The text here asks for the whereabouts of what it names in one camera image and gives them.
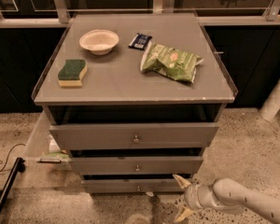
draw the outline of bowl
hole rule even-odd
[[[119,42],[119,36],[108,30],[92,30],[79,40],[80,46],[94,55],[106,55]]]

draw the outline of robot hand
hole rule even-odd
[[[191,184],[180,175],[174,175],[182,188],[187,207],[179,210],[175,223],[189,217],[193,211],[213,208],[229,214],[240,214],[245,207],[261,217],[280,224],[280,200],[247,189],[239,183],[228,179],[217,179],[213,185]]]

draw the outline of concrete floor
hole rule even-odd
[[[0,114],[0,160],[17,144],[26,144],[40,114]],[[226,109],[204,162],[194,176],[202,184],[218,177],[280,199],[280,112],[268,122],[257,109]],[[25,147],[15,147],[7,168]],[[56,168],[24,157],[26,171],[18,174],[0,223],[171,224],[180,195],[90,196],[68,166]],[[0,188],[8,172],[0,174]],[[205,209],[186,223],[269,223],[249,210],[238,216]]]

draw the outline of white cylinder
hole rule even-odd
[[[259,110],[260,115],[266,120],[272,120],[280,110],[280,79],[269,95],[268,99]]]

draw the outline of black metal bar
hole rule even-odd
[[[4,185],[4,188],[3,188],[1,196],[0,196],[0,213],[1,213],[1,210],[3,208],[3,205],[5,204],[5,202],[7,200],[7,196],[9,194],[9,191],[10,191],[10,189],[13,185],[13,182],[14,182],[16,176],[17,176],[17,173],[22,171],[23,163],[24,163],[24,159],[17,158],[15,163],[13,164],[13,167],[10,171],[7,182]]]

